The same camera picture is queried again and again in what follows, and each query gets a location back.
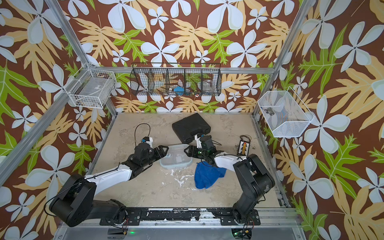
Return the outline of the blue microfiber cloth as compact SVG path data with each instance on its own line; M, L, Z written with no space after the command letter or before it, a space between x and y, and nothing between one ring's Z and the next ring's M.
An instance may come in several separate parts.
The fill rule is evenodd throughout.
M203 161L197 164L195 170L195 186L197 189L208 189L212 187L219 178L226 174L225 168L216 168Z

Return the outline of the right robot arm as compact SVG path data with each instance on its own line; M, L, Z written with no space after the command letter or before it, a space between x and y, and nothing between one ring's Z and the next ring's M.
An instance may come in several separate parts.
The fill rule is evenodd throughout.
M255 215L255 206L266 200L265 194L274 186L275 180L264 163L255 154L237 156L217 150L209 135L195 136L196 146L184 149L188 157L207 163L210 167L223 168L236 173L242 195L233 205L232 213L224 218L232 218L237 224L245 224Z

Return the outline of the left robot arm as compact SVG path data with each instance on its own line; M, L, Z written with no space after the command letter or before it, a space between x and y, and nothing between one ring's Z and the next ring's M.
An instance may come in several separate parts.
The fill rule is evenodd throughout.
M102 225L124 225L128 208L117 200L100 201L94 197L117 184L128 182L168 154L168 146L152 147L152 138L145 137L135 152L118 166L93 175L71 175L57 195L49 200L49 211L69 227L85 220L99 219Z

